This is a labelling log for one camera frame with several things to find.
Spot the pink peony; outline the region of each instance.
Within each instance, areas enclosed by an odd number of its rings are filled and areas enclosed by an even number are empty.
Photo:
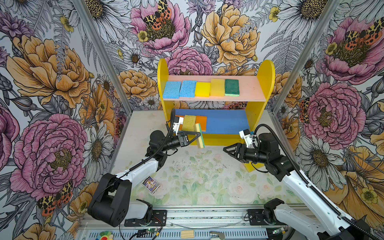
[[[176,49],[166,57],[171,75],[212,75],[212,64],[208,56],[190,47]]]
[[[0,106],[0,170],[5,167],[11,156],[12,142],[19,131],[16,118],[6,108]]]
[[[189,30],[191,27],[189,18],[184,18],[184,15],[180,12],[179,6],[177,4],[173,6],[172,3],[168,1],[168,7],[172,11],[170,23],[174,26],[174,33],[172,38],[162,37],[160,39],[154,39],[154,41],[151,39],[147,41],[144,40],[143,44],[145,48],[152,54],[161,54],[163,52],[174,51],[177,47],[184,46],[188,42]],[[140,31],[147,31],[147,25],[144,23],[143,19],[146,16],[154,15],[156,11],[157,3],[154,7],[149,5],[147,8],[144,8],[143,6],[140,6],[140,8],[132,8],[132,33],[138,34]]]
[[[373,22],[358,22],[358,19],[346,18],[328,38],[328,48],[322,62],[322,70],[327,76],[338,81],[348,81],[353,85],[361,84],[375,76],[384,67],[384,37],[379,38],[373,45],[359,43],[349,51],[344,46],[347,43],[345,33],[348,31],[362,32]]]
[[[315,135],[335,150],[355,140],[366,118],[358,91],[347,83],[332,86],[322,83],[310,97],[307,114],[310,120],[304,124],[307,136]]]
[[[38,200],[60,192],[69,181],[77,187],[85,175],[81,165],[87,140],[84,128],[65,114],[26,127],[15,143],[18,168],[11,175],[11,189]]]

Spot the black mounting plate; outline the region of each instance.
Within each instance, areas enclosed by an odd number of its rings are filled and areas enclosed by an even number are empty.
[[[157,217],[159,220],[162,221],[161,225],[164,227],[167,222],[167,210],[153,210],[152,212],[153,217]],[[144,227],[140,224],[140,219],[126,219],[124,222],[125,227]],[[148,225],[145,225],[145,227],[160,227],[160,223],[158,221],[152,220]]]
[[[268,224],[264,221],[264,209],[248,209],[248,217],[249,217],[249,224],[251,226],[270,226],[272,224]],[[285,223],[277,221],[273,225],[285,225]]]

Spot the dark green scouring pad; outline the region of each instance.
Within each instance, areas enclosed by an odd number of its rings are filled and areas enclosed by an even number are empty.
[[[239,97],[239,80],[226,79],[225,80],[225,96]]]

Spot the wall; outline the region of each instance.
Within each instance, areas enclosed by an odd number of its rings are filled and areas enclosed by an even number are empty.
[[[171,74],[180,75],[255,75],[264,59],[274,61],[277,73],[289,72],[327,0],[86,2],[132,107],[160,109],[159,59],[167,60]],[[153,30],[151,21],[143,19],[155,15],[158,2],[167,3],[171,17]],[[70,24],[82,26],[70,14]],[[174,105],[235,109],[245,108],[246,102]]]
[[[382,1],[343,1],[276,112],[307,176],[341,209],[365,219],[380,238],[383,6]],[[353,41],[364,30],[360,40]],[[273,98],[285,78],[276,75]]]
[[[76,237],[127,114],[65,0],[0,1],[0,231]]]

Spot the blue sponge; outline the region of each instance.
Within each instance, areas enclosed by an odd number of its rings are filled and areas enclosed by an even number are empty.
[[[180,89],[181,98],[194,98],[197,81],[184,80]]]
[[[164,88],[163,98],[177,99],[179,98],[181,82],[167,81]]]

